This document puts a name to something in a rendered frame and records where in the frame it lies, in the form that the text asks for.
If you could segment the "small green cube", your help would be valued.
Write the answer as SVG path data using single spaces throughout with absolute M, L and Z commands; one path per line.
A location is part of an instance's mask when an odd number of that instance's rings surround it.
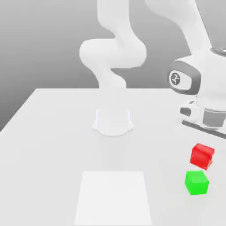
M 205 195 L 208 190 L 209 180 L 203 171 L 187 171 L 185 186 L 190 195 Z

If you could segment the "small red cube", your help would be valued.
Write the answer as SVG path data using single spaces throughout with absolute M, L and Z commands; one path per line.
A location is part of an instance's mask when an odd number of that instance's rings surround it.
M 192 148 L 190 163 L 199 168 L 207 170 L 209 166 L 212 164 L 212 157 L 214 153 L 215 153 L 214 148 L 203 145 L 201 143 L 197 143 Z

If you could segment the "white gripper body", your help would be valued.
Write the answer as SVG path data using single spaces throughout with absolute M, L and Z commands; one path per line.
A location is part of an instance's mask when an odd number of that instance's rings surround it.
M 184 120 L 181 122 L 181 134 L 183 138 L 196 143 L 226 143 L 226 134 Z

